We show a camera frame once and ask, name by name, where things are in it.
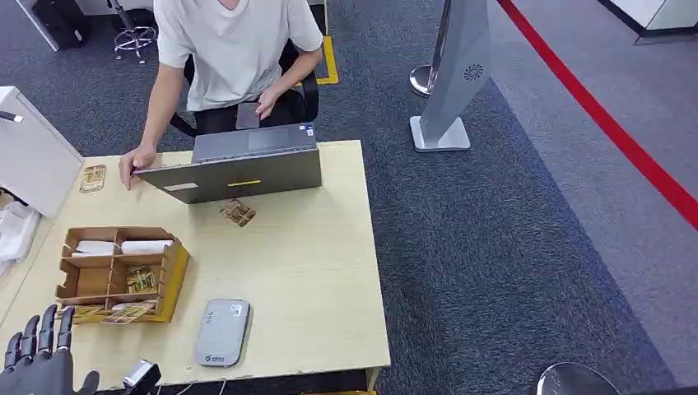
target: gray laptop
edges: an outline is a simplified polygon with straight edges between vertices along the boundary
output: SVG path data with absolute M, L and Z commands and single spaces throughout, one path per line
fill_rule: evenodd
M 312 123 L 204 134 L 191 164 L 133 174 L 185 203 L 322 185 Z

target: robotic hand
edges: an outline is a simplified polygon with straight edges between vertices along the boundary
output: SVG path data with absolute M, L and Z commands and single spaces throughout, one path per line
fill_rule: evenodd
M 5 370 L 0 374 L 2 395 L 93 395 L 100 383 L 100 375 L 92 371 L 77 392 L 72 388 L 72 316 L 75 309 L 69 307 L 63 313 L 58 343 L 54 352 L 54 320 L 56 305 L 44 312 L 39 332 L 37 353 L 36 328 L 39 316 L 26 323 L 24 333 L 16 333 L 7 344 Z

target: man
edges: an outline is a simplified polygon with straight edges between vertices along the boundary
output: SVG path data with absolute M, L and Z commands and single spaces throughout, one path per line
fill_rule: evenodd
M 323 36 L 307 0 L 155 0 L 154 8 L 160 66 L 141 143 L 119 162 L 126 189 L 134 168 L 146 168 L 155 159 L 157 143 L 177 109 L 189 55 L 196 73 L 187 110 L 194 112 L 202 132 L 234 130 L 237 104 L 244 101 L 259 102 L 261 126 L 287 119 L 277 113 L 287 112 L 293 94 L 299 95 L 289 90 L 322 56 Z M 300 56 L 282 75 L 278 60 L 288 39 Z

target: laptop lid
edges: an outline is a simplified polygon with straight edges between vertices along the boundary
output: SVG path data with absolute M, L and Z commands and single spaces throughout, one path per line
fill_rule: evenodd
M 317 147 L 138 170 L 134 175 L 185 203 L 212 202 L 322 185 Z

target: white t-shirt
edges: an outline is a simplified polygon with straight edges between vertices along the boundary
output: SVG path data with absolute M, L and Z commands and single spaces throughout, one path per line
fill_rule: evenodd
M 160 62 L 182 68 L 193 55 L 189 111 L 256 98 L 281 75 L 288 39 L 306 52 L 323 42 L 307 0 L 240 0 L 234 10 L 218 0 L 155 0 L 154 8 Z

